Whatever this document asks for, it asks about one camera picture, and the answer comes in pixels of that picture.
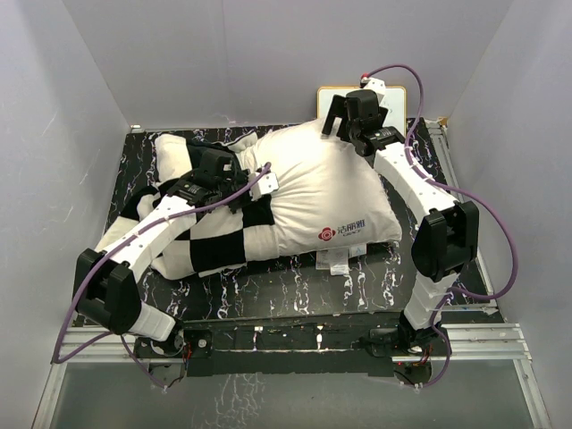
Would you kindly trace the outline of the black white checkered pillowcase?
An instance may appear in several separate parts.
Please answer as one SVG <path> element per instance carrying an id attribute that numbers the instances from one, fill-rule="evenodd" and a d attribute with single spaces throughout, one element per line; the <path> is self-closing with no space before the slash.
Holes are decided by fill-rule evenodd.
<path id="1" fill-rule="evenodd" d="M 238 157 L 242 169 L 254 171 L 262 166 L 245 150 L 257 143 L 250 132 L 228 145 L 185 139 L 172 134 L 156 138 L 156 166 L 159 181 L 135 192 L 117 219 L 98 242 L 100 251 L 121 238 L 149 215 L 166 191 L 184 173 L 197 167 L 203 153 L 221 149 Z M 232 213 L 229 207 L 201 214 L 198 224 L 172 242 L 151 264 L 167 280 L 179 280 L 192 274 L 207 276 L 234 269 L 250 261 L 264 261 L 279 256 L 274 231 L 271 197 L 266 195 Z"/>

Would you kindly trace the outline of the white pillow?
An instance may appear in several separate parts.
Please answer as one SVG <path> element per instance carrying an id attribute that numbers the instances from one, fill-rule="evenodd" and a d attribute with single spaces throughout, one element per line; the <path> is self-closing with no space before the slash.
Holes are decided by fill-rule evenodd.
<path id="1" fill-rule="evenodd" d="M 278 178 L 269 196 L 279 257 L 399 241 L 400 223 L 378 174 L 322 128 L 314 120 L 270 131 L 245 150 Z"/>

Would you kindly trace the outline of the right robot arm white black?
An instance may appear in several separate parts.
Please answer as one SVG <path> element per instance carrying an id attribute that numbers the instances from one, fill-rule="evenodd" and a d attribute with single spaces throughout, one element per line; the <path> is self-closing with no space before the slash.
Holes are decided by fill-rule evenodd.
<path id="1" fill-rule="evenodd" d="M 374 170 L 399 193 L 418 223 L 411 246 L 416 281 L 397 328 L 400 347 L 416 355 L 439 333 L 439 313 L 450 288 L 475 259 L 479 212 L 474 203 L 461 203 L 432 183 L 404 136 L 384 126 L 386 114 L 372 89 L 335 95 L 322 133 L 334 133 L 358 155 L 371 156 Z"/>

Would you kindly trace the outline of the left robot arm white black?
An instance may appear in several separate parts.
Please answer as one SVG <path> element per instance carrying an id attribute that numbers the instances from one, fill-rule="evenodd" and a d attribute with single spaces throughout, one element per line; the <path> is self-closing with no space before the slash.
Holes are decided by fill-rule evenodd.
<path id="1" fill-rule="evenodd" d="M 173 357 L 184 346 L 175 318 L 142 301 L 142 274 L 204 213 L 220 206 L 239 208 L 253 201 L 251 190 L 270 172 L 240 168 L 234 155 L 209 149 L 198 167 L 184 173 L 140 223 L 100 251 L 86 249 L 78 258 L 71 307 L 79 315 L 122 335 L 153 340 L 163 355 Z"/>

